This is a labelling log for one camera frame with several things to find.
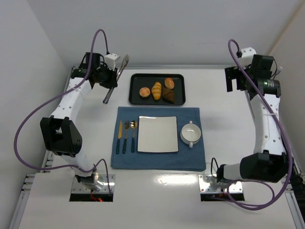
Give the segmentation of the metal tongs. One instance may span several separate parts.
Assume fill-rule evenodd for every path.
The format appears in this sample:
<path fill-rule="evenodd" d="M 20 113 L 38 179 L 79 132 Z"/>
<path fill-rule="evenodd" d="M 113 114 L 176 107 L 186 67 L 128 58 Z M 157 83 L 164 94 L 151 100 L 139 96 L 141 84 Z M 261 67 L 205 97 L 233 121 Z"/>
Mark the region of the metal tongs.
<path fill-rule="evenodd" d="M 126 54 L 126 55 L 124 56 L 124 58 L 123 58 L 121 67 L 120 67 L 120 69 L 119 69 L 119 71 L 118 71 L 118 73 L 117 73 L 117 77 L 116 77 L 116 81 L 117 81 L 117 82 L 119 81 L 120 76 L 122 75 L 122 72 L 124 71 L 124 69 L 125 69 L 126 66 L 128 65 L 129 59 L 130 59 L 129 55 Z M 109 99 L 110 99 L 110 97 L 111 97 L 113 91 L 114 91 L 114 87 L 111 88 L 111 89 L 107 92 L 107 94 L 106 94 L 106 96 L 105 96 L 105 98 L 104 98 L 104 100 L 103 100 L 103 103 L 104 103 L 104 104 L 107 104 L 107 103 L 109 102 Z"/>

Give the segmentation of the round orange bun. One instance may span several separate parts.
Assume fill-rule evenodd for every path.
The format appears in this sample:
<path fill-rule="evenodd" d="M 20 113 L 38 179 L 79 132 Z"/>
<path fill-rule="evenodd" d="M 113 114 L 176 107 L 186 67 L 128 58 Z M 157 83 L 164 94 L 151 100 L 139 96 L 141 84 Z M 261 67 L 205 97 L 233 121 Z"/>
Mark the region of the round orange bun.
<path fill-rule="evenodd" d="M 151 94 L 151 91 L 148 87 L 143 87 L 139 90 L 139 95 L 142 97 L 142 98 L 146 98 L 148 97 L 149 95 Z"/>

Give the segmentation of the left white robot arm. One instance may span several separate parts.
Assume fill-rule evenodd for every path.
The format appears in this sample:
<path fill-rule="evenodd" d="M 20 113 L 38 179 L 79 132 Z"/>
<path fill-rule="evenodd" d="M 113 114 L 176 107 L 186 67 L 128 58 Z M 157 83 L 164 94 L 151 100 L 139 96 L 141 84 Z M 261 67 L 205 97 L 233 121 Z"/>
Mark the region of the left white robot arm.
<path fill-rule="evenodd" d="M 41 119 L 40 127 L 48 151 L 61 157 L 72 168 L 77 181 L 91 191 L 102 186 L 96 165 L 82 150 L 82 136 L 75 122 L 81 105 L 95 84 L 109 90 L 117 86 L 116 63 L 119 55 L 86 53 L 79 67 L 71 71 L 65 95 L 49 117 Z"/>

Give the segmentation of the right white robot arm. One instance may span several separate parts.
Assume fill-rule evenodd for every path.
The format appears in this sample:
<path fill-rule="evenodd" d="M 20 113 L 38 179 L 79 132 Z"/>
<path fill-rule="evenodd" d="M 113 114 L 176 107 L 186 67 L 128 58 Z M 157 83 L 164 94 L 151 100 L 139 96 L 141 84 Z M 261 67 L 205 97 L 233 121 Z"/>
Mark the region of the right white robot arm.
<path fill-rule="evenodd" d="M 275 119 L 278 110 L 281 86 L 272 78 L 272 56 L 237 53 L 239 63 L 251 80 L 247 80 L 238 67 L 225 69 L 227 91 L 245 91 L 246 99 L 255 126 L 255 146 L 252 155 L 244 157 L 234 165 L 220 165 L 216 172 L 217 182 L 231 180 L 257 180 L 278 182 L 288 172 L 288 155 L 283 145 L 282 134 Z"/>

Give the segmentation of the yellow striped bread loaf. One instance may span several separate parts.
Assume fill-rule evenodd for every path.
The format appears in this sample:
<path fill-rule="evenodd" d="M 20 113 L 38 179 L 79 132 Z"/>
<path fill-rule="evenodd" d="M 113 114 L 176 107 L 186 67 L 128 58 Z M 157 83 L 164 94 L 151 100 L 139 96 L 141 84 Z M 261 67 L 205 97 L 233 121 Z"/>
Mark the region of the yellow striped bread loaf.
<path fill-rule="evenodd" d="M 162 95 L 162 85 L 160 82 L 156 82 L 151 89 L 154 100 L 158 101 Z"/>

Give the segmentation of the black rectangular tray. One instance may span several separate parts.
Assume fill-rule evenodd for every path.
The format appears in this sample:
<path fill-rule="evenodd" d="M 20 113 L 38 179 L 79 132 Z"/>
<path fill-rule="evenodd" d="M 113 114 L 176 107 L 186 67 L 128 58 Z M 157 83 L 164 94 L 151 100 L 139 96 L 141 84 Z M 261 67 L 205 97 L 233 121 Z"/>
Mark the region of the black rectangular tray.
<path fill-rule="evenodd" d="M 181 106 L 185 101 L 184 77 L 180 74 L 136 73 L 131 76 L 130 104 Z"/>

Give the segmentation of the round bun top right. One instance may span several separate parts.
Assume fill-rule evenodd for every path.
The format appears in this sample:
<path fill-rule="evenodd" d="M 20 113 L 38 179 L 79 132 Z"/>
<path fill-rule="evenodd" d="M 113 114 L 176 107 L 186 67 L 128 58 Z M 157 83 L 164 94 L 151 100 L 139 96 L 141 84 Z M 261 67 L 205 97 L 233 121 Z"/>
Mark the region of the round bun top right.
<path fill-rule="evenodd" d="M 166 88 L 172 90 L 175 86 L 174 81 L 172 78 L 168 77 L 164 80 L 164 85 Z"/>

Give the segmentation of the brown chocolate croissant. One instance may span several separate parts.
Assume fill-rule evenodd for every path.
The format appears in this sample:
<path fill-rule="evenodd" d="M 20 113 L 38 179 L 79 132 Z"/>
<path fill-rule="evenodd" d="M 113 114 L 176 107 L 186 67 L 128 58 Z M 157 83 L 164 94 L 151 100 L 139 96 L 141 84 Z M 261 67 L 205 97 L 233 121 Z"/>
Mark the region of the brown chocolate croissant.
<path fill-rule="evenodd" d="M 162 98 L 172 104 L 175 103 L 175 93 L 172 89 L 163 88 Z"/>

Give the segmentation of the white square plate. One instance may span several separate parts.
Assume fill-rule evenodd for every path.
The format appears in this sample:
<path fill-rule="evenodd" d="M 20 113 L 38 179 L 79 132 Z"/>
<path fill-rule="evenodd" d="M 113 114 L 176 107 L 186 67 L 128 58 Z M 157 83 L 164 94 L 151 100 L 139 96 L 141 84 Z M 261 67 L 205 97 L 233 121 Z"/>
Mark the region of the white square plate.
<path fill-rule="evenodd" d="M 178 152 L 177 117 L 140 116 L 138 127 L 138 152 Z"/>

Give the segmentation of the blue cloth placemat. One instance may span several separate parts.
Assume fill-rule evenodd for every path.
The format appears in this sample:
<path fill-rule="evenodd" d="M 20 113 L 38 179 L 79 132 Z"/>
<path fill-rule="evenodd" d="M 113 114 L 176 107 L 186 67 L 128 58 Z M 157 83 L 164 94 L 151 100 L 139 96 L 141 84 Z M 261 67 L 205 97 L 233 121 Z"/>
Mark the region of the blue cloth placemat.
<path fill-rule="evenodd" d="M 192 148 L 178 139 L 178 152 L 173 153 L 142 153 L 137 147 L 131 152 L 132 130 L 128 132 L 126 153 L 122 153 L 124 136 L 120 140 L 120 152 L 116 153 L 120 122 L 139 120 L 140 116 L 162 117 L 175 116 L 177 128 L 192 121 L 199 127 L 201 125 L 200 108 L 198 107 L 119 107 L 117 111 L 113 144 L 111 167 L 113 169 L 129 170 L 180 170 L 203 171 L 206 169 L 203 137 Z"/>

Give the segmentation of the white two-handled soup bowl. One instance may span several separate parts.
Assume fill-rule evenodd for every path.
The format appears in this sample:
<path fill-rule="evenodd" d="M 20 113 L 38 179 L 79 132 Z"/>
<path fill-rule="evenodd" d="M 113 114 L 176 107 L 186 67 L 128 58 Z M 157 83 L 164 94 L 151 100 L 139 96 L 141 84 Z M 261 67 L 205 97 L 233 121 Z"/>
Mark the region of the white two-handled soup bowl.
<path fill-rule="evenodd" d="M 189 123 L 185 124 L 180 131 L 181 140 L 190 148 L 193 148 L 193 146 L 199 142 L 201 137 L 201 129 L 192 121 L 189 121 Z"/>

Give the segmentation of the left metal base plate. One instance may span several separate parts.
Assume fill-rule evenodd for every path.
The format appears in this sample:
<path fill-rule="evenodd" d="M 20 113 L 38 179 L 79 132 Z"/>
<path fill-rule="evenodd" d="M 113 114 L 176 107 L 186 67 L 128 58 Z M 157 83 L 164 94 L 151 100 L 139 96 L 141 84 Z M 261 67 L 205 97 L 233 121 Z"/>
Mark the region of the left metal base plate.
<path fill-rule="evenodd" d="M 71 194 L 110 194 L 114 192 L 115 174 L 95 174 L 91 177 L 75 176 Z"/>

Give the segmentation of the metal base plate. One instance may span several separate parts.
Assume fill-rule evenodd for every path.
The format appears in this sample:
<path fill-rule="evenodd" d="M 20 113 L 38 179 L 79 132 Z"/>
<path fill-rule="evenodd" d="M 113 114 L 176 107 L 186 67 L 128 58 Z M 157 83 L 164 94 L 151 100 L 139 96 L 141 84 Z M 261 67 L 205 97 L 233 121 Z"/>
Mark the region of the metal base plate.
<path fill-rule="evenodd" d="M 209 174 L 199 174 L 199 189 L 201 194 L 222 194 L 227 193 L 229 188 L 230 194 L 242 194 L 243 187 L 240 181 L 232 183 L 229 186 L 228 182 L 217 182 L 216 178 Z"/>
<path fill-rule="evenodd" d="M 91 177 L 75 176 L 71 194 L 110 194 L 114 192 L 115 174 L 95 174 Z"/>

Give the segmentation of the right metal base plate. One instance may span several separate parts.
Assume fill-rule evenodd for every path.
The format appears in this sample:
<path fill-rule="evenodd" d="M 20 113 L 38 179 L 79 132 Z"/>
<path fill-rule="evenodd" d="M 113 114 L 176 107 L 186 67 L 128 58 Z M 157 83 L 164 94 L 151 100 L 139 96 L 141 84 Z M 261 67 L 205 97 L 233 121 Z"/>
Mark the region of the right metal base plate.
<path fill-rule="evenodd" d="M 242 194 L 243 187 L 240 181 L 232 183 L 229 186 L 228 182 L 217 182 L 216 178 L 209 174 L 199 174 L 199 189 L 201 194 L 222 194 L 227 193 L 229 188 L 230 194 Z"/>

